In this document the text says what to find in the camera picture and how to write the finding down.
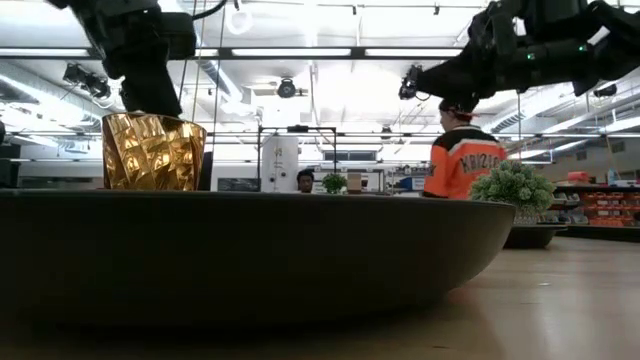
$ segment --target dark bowl planter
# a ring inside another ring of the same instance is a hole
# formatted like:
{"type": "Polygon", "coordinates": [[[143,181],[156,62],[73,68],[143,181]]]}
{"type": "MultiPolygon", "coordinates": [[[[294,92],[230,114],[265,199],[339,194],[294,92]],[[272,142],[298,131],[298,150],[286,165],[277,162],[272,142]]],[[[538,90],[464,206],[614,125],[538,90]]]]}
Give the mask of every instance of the dark bowl planter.
{"type": "Polygon", "coordinates": [[[556,232],[566,229],[566,225],[514,225],[504,247],[505,249],[544,249],[556,232]]]}
{"type": "Polygon", "coordinates": [[[424,304],[480,273],[515,214],[261,193],[4,191],[0,204],[3,315],[98,326],[252,327],[424,304]]]}

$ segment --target person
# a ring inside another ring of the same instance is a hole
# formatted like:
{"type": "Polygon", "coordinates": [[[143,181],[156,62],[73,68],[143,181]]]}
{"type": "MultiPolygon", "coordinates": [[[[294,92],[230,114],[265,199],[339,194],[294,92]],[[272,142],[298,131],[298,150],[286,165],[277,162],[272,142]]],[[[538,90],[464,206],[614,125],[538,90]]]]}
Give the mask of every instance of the person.
{"type": "Polygon", "coordinates": [[[471,184],[506,159],[496,138],[471,125],[473,106],[447,99],[439,106],[445,133],[431,147],[424,197],[468,199],[471,184]]]}
{"type": "Polygon", "coordinates": [[[296,178],[298,180],[298,190],[303,194],[311,194],[313,190],[313,171],[309,169],[302,170],[296,178]]]}

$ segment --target tabletop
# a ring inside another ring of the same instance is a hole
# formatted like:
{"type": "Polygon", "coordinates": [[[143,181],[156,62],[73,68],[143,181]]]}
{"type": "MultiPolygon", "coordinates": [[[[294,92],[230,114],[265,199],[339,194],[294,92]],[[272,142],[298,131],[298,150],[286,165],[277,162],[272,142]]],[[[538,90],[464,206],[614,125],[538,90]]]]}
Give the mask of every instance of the tabletop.
{"type": "Polygon", "coordinates": [[[424,309],[307,328],[84,332],[0,326],[0,359],[637,359],[640,246],[503,250],[424,309]]]}

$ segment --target black hair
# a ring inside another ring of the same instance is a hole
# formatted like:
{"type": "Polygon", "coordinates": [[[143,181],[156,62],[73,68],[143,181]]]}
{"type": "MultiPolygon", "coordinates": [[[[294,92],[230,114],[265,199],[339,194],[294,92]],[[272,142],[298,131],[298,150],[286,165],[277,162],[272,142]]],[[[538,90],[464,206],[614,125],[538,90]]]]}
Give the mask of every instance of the black hair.
{"type": "Polygon", "coordinates": [[[473,109],[478,104],[477,100],[471,101],[456,101],[450,99],[442,99],[438,109],[444,112],[452,112],[456,119],[465,122],[471,122],[473,109]]]}
{"type": "Polygon", "coordinates": [[[303,176],[309,176],[311,178],[311,182],[316,180],[316,178],[313,176],[313,171],[309,169],[304,169],[298,173],[298,176],[296,177],[296,181],[300,182],[300,178],[303,176]]]}

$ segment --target gold vase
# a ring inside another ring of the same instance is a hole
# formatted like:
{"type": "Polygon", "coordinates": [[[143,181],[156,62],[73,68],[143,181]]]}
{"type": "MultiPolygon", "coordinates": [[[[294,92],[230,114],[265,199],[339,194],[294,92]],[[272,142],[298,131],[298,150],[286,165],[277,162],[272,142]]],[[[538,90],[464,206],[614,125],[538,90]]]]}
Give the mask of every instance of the gold vase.
{"type": "Polygon", "coordinates": [[[206,130],[192,122],[148,114],[102,118],[106,189],[198,189],[206,130]]]}

